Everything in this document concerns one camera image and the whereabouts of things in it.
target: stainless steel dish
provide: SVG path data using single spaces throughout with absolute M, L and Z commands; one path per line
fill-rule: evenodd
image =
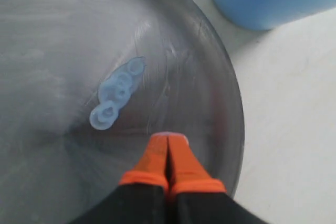
M 147 68 L 115 125 L 94 130 L 97 88 Z M 65 223 L 96 204 L 158 131 L 187 135 L 232 194 L 244 120 L 231 62 L 191 0 L 0 0 L 0 222 Z

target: metal plate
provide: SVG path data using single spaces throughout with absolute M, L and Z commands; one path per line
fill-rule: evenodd
M 96 131 L 97 88 L 144 56 L 143 82 Z M 242 102 L 219 37 L 191 0 L 0 0 L 0 222 L 59 224 L 112 191 L 158 131 L 184 133 L 235 190 Z

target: metal surface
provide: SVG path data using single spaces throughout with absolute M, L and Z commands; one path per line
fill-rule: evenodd
M 96 131 L 97 88 L 146 58 L 115 125 Z M 0 222 L 64 223 L 112 191 L 149 135 L 184 133 L 235 190 L 242 102 L 227 53 L 191 0 L 0 0 Z

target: white table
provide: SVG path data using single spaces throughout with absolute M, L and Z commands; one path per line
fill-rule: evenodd
M 336 223 L 336 9 L 269 32 L 194 0 L 230 55 L 245 114 L 235 199 L 276 224 Z

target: white surface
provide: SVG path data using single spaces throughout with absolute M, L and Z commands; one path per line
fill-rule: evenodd
M 336 223 L 336 9 L 270 32 L 194 0 L 222 38 L 245 114 L 235 199 L 276 224 Z

